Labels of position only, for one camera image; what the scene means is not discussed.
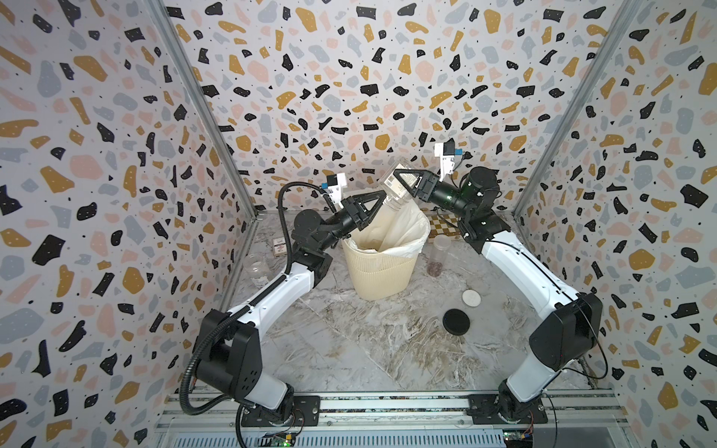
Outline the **white round jar lid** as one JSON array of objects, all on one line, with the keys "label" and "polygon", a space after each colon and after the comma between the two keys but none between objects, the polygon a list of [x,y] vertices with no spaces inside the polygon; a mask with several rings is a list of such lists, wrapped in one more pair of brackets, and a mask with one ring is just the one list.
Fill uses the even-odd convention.
[{"label": "white round jar lid", "polygon": [[466,306],[474,308],[481,304],[482,297],[477,291],[467,289],[462,293],[461,300]]}]

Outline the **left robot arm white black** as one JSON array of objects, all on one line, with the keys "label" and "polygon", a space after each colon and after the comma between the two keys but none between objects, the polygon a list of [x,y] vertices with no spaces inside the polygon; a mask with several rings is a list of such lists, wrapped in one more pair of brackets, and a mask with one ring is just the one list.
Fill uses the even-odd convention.
[{"label": "left robot arm white black", "polygon": [[283,273],[251,298],[226,312],[213,309],[202,320],[192,357],[179,386],[179,404],[188,416],[203,414],[222,401],[264,410],[278,422],[294,409],[294,389],[263,369],[261,338],[332,265],[329,249],[378,215],[386,192],[348,196],[332,216],[301,211],[292,226],[279,217],[287,244]]}]

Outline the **black round jar lid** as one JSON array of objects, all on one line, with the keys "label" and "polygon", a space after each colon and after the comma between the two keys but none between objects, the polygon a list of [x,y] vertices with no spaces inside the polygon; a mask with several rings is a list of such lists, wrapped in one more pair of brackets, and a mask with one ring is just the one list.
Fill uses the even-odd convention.
[{"label": "black round jar lid", "polygon": [[471,327],[470,317],[459,309],[447,310],[443,315],[442,323],[444,329],[454,336],[465,335]]}]

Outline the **clear labelled plastic jar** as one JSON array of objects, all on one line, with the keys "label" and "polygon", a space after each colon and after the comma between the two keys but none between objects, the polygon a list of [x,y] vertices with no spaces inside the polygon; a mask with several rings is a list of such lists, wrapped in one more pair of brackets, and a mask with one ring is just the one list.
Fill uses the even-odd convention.
[{"label": "clear labelled plastic jar", "polygon": [[243,261],[243,268],[248,279],[258,289],[267,286],[273,277],[269,265],[265,259],[259,255],[247,255]]}]

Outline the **black lid brown jar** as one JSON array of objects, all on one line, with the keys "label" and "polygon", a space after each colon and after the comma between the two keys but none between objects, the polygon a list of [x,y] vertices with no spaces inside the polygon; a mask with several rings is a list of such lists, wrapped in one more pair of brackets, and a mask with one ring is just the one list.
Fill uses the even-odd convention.
[{"label": "black lid brown jar", "polygon": [[386,172],[384,177],[381,177],[379,187],[386,192],[383,207],[399,211],[407,203],[412,202],[413,197],[397,177],[395,177],[394,171],[396,169],[411,169],[411,166],[407,165],[406,162],[397,162],[397,164],[394,164],[394,166]]}]

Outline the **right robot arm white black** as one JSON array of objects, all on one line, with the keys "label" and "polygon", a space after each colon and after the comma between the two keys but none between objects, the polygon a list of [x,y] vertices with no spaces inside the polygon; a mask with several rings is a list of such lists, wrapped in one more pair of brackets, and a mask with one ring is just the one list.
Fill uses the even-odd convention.
[{"label": "right robot arm white black", "polygon": [[474,167],[459,186],[428,170],[396,169],[393,175],[412,197],[457,216],[464,241],[502,270],[541,319],[528,340],[528,356],[500,384],[494,404],[502,420],[521,422],[570,362],[599,345],[601,300],[580,293],[541,265],[494,212],[500,195],[495,171]]}]

